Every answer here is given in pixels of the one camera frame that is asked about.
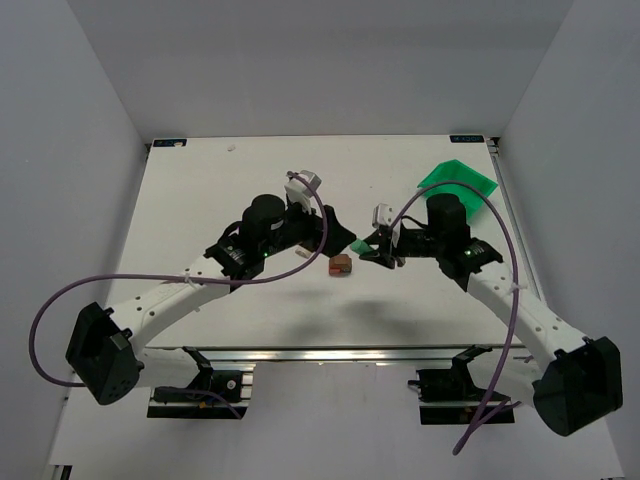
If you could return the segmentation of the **green wood cylinder block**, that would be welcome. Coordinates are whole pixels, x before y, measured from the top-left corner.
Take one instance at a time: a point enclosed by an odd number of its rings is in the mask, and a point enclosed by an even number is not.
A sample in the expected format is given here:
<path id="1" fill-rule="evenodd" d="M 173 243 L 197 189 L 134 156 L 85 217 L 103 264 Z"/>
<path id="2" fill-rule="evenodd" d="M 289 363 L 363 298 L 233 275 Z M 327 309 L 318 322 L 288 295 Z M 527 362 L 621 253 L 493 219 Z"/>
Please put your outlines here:
<path id="1" fill-rule="evenodd" d="M 350 249 L 357 255 L 363 255 L 373 251 L 373 248 L 361 239 L 356 239 L 350 245 Z"/>

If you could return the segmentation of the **green plastic bin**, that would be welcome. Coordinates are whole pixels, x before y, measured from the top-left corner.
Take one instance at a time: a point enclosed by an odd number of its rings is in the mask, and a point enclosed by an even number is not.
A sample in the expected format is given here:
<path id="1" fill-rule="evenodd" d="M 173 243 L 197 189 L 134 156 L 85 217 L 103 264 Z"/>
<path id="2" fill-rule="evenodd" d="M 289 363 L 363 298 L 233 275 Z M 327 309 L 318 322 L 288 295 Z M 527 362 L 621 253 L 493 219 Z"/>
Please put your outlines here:
<path id="1" fill-rule="evenodd" d="M 440 193 L 456 195 L 465 207 L 467 220 L 470 220 L 482 208 L 484 201 L 477 193 L 464 187 L 464 184 L 479 191 L 484 197 L 489 197 L 498 187 L 498 184 L 494 180 L 491 180 L 457 159 L 438 164 L 418 183 L 417 188 L 423 189 L 440 183 L 442 183 L 442 186 L 426 192 L 424 197 L 429 198 Z"/>

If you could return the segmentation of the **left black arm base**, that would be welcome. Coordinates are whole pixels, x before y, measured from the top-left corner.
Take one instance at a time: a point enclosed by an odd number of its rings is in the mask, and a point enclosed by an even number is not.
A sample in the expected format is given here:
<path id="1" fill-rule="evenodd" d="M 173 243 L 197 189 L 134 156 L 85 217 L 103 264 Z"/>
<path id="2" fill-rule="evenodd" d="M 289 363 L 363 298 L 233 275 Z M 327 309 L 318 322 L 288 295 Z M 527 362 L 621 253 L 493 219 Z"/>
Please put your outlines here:
<path id="1" fill-rule="evenodd" d="M 249 372 L 214 366 L 200 351 L 185 347 L 198 367 L 185 386 L 160 385 L 151 391 L 150 419 L 241 420 L 250 399 Z"/>

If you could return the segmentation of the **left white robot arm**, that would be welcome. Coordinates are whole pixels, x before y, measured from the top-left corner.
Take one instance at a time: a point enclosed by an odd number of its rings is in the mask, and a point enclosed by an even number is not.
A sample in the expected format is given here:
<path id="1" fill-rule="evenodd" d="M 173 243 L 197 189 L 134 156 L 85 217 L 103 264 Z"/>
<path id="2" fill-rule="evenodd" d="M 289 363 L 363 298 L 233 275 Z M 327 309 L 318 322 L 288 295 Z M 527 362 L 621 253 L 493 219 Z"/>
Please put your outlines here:
<path id="1" fill-rule="evenodd" d="M 204 389 L 213 369 L 193 347 L 152 350 L 149 343 L 169 326 L 260 275 L 267 258 L 302 246 L 327 257 L 356 238 L 331 206 L 322 215 L 301 203 L 263 194 L 176 282 L 111 306 L 85 306 L 78 314 L 65 358 L 100 405 L 136 387 Z"/>

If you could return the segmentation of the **brown wood block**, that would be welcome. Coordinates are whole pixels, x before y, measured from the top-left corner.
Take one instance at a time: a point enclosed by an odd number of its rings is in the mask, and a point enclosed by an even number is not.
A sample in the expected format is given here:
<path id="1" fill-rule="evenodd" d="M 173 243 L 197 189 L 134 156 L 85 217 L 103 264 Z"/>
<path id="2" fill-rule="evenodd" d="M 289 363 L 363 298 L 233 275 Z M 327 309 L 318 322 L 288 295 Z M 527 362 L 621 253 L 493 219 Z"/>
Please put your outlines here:
<path id="1" fill-rule="evenodd" d="M 352 269 L 352 259 L 348 254 L 339 254 L 329 259 L 329 269 L 342 269 L 350 267 Z"/>

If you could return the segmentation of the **beige wood cylinder block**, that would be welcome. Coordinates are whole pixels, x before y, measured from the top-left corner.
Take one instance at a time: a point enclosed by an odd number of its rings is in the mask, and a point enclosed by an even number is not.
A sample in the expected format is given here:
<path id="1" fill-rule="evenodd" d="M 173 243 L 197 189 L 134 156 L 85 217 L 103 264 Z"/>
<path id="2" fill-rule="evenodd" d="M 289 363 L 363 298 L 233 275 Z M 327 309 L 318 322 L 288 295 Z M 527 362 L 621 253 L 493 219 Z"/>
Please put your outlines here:
<path id="1" fill-rule="evenodd" d="M 303 258 L 309 258 L 312 255 L 312 253 L 309 250 L 307 250 L 306 248 L 303 248 L 301 246 L 296 248 L 295 253 L 298 256 L 301 256 Z"/>

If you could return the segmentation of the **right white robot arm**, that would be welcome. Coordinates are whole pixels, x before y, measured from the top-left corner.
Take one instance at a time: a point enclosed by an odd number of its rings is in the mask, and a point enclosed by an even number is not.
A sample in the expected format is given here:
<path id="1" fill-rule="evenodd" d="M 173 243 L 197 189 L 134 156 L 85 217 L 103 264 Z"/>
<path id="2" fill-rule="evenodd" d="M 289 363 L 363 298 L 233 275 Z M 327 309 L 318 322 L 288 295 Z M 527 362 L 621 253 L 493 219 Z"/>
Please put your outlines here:
<path id="1" fill-rule="evenodd" d="M 427 221 L 405 228 L 390 206 L 374 208 L 371 251 L 361 260 L 388 269 L 408 258 L 433 258 L 441 272 L 487 307 L 527 348 L 530 362 L 488 346 L 456 355 L 449 383 L 464 393 L 493 389 L 533 407 L 554 433 L 569 436 L 623 403 L 620 351 L 607 337 L 592 339 L 514 280 L 513 268 L 475 238 L 454 194 L 427 200 Z"/>

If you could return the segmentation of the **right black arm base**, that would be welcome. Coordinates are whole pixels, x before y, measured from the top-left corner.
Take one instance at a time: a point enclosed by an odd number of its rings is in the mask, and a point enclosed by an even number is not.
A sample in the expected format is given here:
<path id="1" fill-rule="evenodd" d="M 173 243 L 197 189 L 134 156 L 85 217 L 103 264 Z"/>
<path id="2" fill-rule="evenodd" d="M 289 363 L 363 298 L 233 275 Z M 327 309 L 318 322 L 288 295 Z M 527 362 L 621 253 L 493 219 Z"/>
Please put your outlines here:
<path id="1" fill-rule="evenodd" d="M 485 393 L 471 379 L 469 364 L 500 352 L 493 345 L 411 349 L 407 357 L 416 362 L 416 374 L 407 386 L 418 395 L 420 424 L 468 426 Z"/>

